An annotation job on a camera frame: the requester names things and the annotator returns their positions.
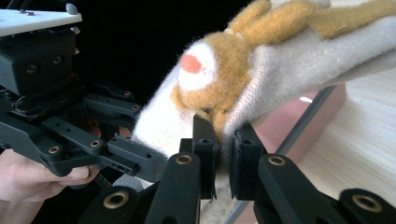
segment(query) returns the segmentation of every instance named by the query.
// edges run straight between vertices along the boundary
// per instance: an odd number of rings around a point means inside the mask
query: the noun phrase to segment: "pink nose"
[[[198,59],[195,56],[190,55],[190,54],[185,54],[181,57],[180,66],[186,72],[193,73],[193,74],[198,74],[202,67],[202,65],[198,61]]]

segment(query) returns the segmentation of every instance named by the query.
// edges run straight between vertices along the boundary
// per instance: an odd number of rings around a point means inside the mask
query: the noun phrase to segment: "white fur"
[[[141,111],[132,140],[154,148],[167,158],[178,153],[180,138],[192,137],[190,110],[178,110],[171,99],[172,89],[177,84],[177,65],[157,90],[150,103]]]

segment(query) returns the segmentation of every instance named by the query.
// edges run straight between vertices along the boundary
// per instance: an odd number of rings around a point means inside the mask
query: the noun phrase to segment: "plush bunny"
[[[243,123],[265,119],[306,92],[395,67],[396,2],[340,8],[316,2],[254,1],[224,32],[190,45],[141,112],[132,140],[170,157],[180,138],[191,137],[198,114],[213,124],[224,171]],[[218,189],[227,182],[218,175]],[[220,204],[210,211],[227,213],[231,203]]]

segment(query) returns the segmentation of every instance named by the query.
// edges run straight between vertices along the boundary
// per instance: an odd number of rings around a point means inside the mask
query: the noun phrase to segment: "human hand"
[[[92,181],[98,170],[89,166],[74,168],[63,177],[44,165],[7,149],[0,155],[0,200],[41,202],[59,194],[66,186]]]

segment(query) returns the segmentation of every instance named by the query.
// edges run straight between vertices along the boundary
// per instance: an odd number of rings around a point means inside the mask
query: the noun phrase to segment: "plush toy ear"
[[[317,10],[312,16],[309,26],[320,37],[330,39],[395,14],[396,4],[394,1],[374,0],[358,7],[331,7]]]
[[[265,14],[239,33],[252,46],[278,44],[302,31],[318,5],[289,2]]]
[[[257,0],[247,7],[243,8],[232,21],[228,24],[226,32],[238,33],[248,24],[252,23],[260,16],[264,15],[271,9],[271,2],[265,0]]]

